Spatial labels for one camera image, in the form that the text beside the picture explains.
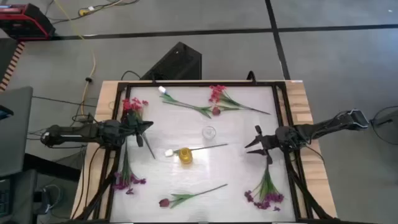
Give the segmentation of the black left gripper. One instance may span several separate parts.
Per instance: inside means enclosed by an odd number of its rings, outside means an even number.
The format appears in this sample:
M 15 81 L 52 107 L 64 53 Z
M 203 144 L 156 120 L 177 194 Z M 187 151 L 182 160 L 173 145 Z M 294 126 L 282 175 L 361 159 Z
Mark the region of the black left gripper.
M 121 123 L 132 135 L 135 135 L 139 147 L 144 145 L 142 133 L 154 124 L 153 121 L 140 121 L 136 112 L 132 109 L 128 109 L 124 112 Z

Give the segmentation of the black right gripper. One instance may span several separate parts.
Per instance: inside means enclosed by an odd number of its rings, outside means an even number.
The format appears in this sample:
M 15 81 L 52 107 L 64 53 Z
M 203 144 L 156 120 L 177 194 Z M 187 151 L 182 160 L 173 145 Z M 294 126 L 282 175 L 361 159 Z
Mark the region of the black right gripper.
M 263 135 L 262 129 L 259 125 L 255 126 L 257 136 L 251 141 L 245 148 L 249 148 L 258 143 L 261 144 L 261 149 L 256 149 L 253 151 L 248 151 L 247 154 L 260 154 L 262 156 L 266 156 L 266 160 L 268 164 L 273 164 L 273 159 L 269 153 L 269 150 L 274 149 L 279 146 L 279 141 L 276 135 Z

